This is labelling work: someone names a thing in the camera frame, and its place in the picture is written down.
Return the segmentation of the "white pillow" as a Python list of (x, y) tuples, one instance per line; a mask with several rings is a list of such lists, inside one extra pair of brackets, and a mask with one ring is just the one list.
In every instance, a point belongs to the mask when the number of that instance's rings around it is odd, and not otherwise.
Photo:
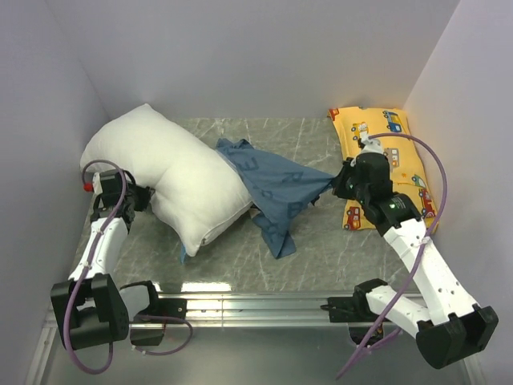
[(110, 162), (154, 189), (152, 212), (176, 231), (189, 257), (252, 205), (238, 173), (215, 149), (147, 103), (94, 134), (80, 168), (102, 172)]

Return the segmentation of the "blue cartoon mouse pillowcase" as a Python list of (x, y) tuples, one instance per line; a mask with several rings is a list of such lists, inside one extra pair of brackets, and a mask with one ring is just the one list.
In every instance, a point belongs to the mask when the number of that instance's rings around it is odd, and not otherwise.
[(221, 138), (216, 151), (239, 175), (259, 213), (252, 219), (276, 259), (296, 252), (292, 221), (332, 187), (334, 176), (254, 148), (247, 140)]

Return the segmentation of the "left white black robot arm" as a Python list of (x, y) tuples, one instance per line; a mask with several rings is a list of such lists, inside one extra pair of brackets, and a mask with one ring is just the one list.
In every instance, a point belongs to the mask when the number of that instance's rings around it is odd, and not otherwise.
[(85, 189), (96, 195), (87, 246), (69, 278), (50, 292), (63, 345), (73, 351), (124, 340), (135, 316), (154, 322), (162, 310), (150, 281), (118, 288), (111, 276), (151, 189), (138, 186), (128, 171), (114, 169), (97, 172)]

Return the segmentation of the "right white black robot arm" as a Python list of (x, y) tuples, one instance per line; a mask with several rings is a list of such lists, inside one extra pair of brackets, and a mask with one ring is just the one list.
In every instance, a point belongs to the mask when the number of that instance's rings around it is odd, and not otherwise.
[(414, 337), (422, 357), (435, 369), (482, 351), (499, 323), (498, 315), (463, 288), (436, 249), (413, 201), (394, 192), (386, 156), (367, 152), (344, 160), (333, 193), (361, 204), (358, 217), (373, 224), (396, 252), (425, 304), (412, 302), (376, 278), (355, 286), (349, 306), (330, 315), (395, 323)]

